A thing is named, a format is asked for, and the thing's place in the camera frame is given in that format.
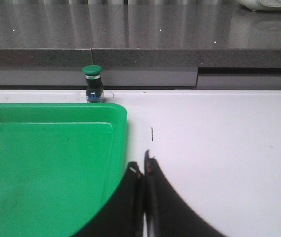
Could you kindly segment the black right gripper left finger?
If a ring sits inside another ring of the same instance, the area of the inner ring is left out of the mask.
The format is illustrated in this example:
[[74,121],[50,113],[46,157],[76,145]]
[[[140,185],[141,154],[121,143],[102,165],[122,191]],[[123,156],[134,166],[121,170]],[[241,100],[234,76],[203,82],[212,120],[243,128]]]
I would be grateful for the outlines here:
[[131,161],[117,189],[76,237],[142,237],[145,178]]

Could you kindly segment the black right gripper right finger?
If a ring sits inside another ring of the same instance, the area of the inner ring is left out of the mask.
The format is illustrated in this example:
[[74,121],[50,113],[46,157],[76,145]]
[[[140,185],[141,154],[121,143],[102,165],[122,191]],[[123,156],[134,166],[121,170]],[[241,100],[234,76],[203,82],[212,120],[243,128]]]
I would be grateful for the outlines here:
[[158,161],[145,152],[145,215],[149,237],[222,237],[197,215],[165,177]]

